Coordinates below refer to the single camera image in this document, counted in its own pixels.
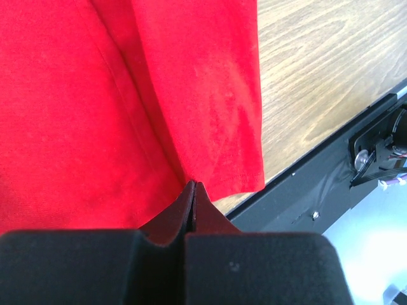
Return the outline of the red t shirt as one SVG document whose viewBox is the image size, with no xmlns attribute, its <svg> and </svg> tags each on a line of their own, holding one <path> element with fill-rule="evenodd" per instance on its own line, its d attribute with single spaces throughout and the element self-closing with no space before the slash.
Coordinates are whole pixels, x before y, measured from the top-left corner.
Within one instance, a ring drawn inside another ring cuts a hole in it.
<svg viewBox="0 0 407 305">
<path fill-rule="evenodd" d="M 261 190 L 256 1 L 2 1 L 1 232 Z"/>
</svg>

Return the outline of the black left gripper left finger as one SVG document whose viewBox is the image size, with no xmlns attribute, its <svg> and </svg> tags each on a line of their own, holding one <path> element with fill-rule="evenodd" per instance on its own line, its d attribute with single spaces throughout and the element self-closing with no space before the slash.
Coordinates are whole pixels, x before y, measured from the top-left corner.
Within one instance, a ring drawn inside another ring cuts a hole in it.
<svg viewBox="0 0 407 305">
<path fill-rule="evenodd" d="M 194 184 L 139 229 L 13 231 L 1 237 L 2 304 L 182 304 Z"/>
</svg>

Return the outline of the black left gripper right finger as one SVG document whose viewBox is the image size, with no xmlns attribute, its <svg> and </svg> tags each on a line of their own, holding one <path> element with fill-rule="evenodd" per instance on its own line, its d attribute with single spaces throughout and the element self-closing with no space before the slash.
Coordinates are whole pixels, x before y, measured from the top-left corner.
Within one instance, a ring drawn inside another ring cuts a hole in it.
<svg viewBox="0 0 407 305">
<path fill-rule="evenodd" d="M 186 304 L 351 304 L 338 254 L 315 233 L 245 233 L 195 185 Z"/>
</svg>

